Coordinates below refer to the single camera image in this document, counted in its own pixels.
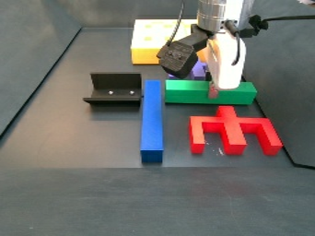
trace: gray wall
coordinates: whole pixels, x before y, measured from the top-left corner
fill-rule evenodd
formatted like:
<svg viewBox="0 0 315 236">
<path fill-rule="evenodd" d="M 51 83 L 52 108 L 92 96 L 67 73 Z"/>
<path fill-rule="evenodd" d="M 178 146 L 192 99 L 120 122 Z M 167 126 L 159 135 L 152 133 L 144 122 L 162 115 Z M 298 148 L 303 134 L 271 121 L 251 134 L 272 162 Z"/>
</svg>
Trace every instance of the gray wall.
<svg viewBox="0 0 315 236">
<path fill-rule="evenodd" d="M 0 0 L 0 135 L 76 32 L 55 0 Z"/>
<path fill-rule="evenodd" d="M 58 0 L 84 27 L 134 27 L 136 18 L 176 18 L 182 0 Z M 198 0 L 186 0 L 184 17 L 196 18 Z"/>
<path fill-rule="evenodd" d="M 315 15 L 295 0 L 256 0 L 263 18 Z M 271 22 L 246 40 L 246 79 L 259 89 L 259 104 L 271 118 L 295 163 L 315 166 L 315 20 Z"/>
</svg>

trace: yellow box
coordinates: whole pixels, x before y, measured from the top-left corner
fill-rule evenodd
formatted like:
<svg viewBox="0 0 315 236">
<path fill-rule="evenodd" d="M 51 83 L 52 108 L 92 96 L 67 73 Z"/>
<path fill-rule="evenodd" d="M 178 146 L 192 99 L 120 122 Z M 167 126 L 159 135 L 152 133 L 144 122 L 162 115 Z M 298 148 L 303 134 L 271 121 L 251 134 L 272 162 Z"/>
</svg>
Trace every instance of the yellow box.
<svg viewBox="0 0 315 236">
<path fill-rule="evenodd" d="M 191 34 L 195 19 L 183 19 L 175 36 L 179 40 Z M 175 29 L 176 19 L 136 19 L 134 23 L 132 62 L 135 65 L 158 65 L 156 54 L 164 46 Z M 203 52 L 198 52 L 199 60 L 204 62 Z"/>
</svg>

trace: toy block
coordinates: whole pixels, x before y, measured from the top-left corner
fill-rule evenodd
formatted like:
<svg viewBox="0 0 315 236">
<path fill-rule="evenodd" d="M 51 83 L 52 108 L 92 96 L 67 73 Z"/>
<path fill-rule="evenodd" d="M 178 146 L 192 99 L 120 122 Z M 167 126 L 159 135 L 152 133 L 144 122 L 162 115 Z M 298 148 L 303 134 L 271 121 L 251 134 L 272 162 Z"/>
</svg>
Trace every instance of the toy block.
<svg viewBox="0 0 315 236">
<path fill-rule="evenodd" d="M 234 90 L 220 90 L 215 99 L 210 99 L 208 93 L 210 81 L 166 81 L 166 103 L 250 105 L 258 95 L 251 82 L 242 82 Z"/>
<path fill-rule="evenodd" d="M 191 25 L 196 24 L 195 19 L 183 19 L 174 41 L 191 35 Z M 176 19 L 136 19 L 134 23 L 132 39 L 132 62 L 135 65 L 158 65 L 162 47 L 172 35 Z M 199 51 L 198 56 L 204 62 L 204 52 Z"/>
<path fill-rule="evenodd" d="M 194 79 L 194 72 L 191 71 L 190 75 L 186 78 L 178 78 L 174 75 L 168 74 L 168 79 L 191 80 Z"/>
<path fill-rule="evenodd" d="M 160 80 L 147 80 L 143 99 L 142 162 L 163 162 L 163 98 Z"/>
<path fill-rule="evenodd" d="M 206 80 L 206 64 L 196 62 L 192 68 L 194 80 Z"/>
<path fill-rule="evenodd" d="M 207 65 L 200 61 L 196 62 L 190 75 L 186 78 L 178 78 L 168 74 L 168 79 L 179 79 L 179 80 L 206 80 L 206 68 Z"/>
<path fill-rule="evenodd" d="M 231 106 L 220 106 L 214 117 L 191 116 L 190 145 L 195 154 L 204 151 L 204 133 L 220 134 L 227 155 L 244 153 L 244 133 L 256 134 L 262 151 L 267 156 L 276 155 L 283 147 L 270 119 L 238 117 Z"/>
</svg>

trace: cable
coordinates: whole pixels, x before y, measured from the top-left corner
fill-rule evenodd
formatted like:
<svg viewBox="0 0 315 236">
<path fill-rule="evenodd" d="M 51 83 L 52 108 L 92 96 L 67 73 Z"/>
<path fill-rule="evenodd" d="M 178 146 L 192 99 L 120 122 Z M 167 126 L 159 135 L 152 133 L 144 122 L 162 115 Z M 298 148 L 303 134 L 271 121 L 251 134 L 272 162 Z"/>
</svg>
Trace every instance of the cable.
<svg viewBox="0 0 315 236">
<path fill-rule="evenodd" d="M 239 32 L 236 32 L 235 37 L 236 37 L 236 41 L 238 41 L 238 53 L 236 53 L 236 58 L 235 58 L 231 65 L 236 65 L 239 63 L 239 60 L 240 60 L 242 39 L 240 39 L 240 33 Z"/>
<path fill-rule="evenodd" d="M 315 19 L 315 16 L 294 16 L 294 17 L 282 17 L 282 18 L 266 18 L 263 21 L 276 21 L 276 20 L 302 20 L 302 19 Z"/>
<path fill-rule="evenodd" d="M 236 65 L 239 63 L 239 60 L 240 60 L 240 50 L 242 50 L 240 30 L 235 26 L 235 22 L 232 20 L 227 20 L 224 25 L 226 25 L 226 28 L 227 28 L 228 32 L 231 33 L 231 35 L 236 38 L 236 42 L 238 42 L 236 57 L 235 57 L 235 60 L 231 64 L 231 65 Z"/>
<path fill-rule="evenodd" d="M 182 0 L 182 11 L 180 11 L 178 23 L 176 23 L 175 29 L 174 29 L 174 31 L 172 31 L 172 35 L 171 35 L 168 41 L 166 42 L 166 45 L 167 45 L 167 46 L 170 46 L 171 42 L 172 42 L 172 40 L 174 40 L 174 38 L 175 38 L 175 35 L 176 35 L 176 33 L 178 33 L 179 27 L 180 27 L 183 9 L 184 9 L 184 0 Z"/>
</svg>

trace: red e-shaped block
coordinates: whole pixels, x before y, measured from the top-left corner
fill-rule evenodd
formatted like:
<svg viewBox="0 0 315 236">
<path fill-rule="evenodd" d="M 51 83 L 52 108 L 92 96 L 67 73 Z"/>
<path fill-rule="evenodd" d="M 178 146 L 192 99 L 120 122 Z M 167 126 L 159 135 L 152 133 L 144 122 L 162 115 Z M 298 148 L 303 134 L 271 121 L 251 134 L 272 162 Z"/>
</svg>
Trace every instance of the red e-shaped block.
<svg viewBox="0 0 315 236">
<path fill-rule="evenodd" d="M 243 154 L 247 145 L 244 133 L 256 134 L 264 155 L 276 155 L 283 147 L 270 119 L 238 117 L 231 106 L 220 106 L 215 117 L 191 116 L 190 143 L 192 153 L 203 153 L 204 133 L 220 134 L 224 151 L 228 155 Z"/>
</svg>

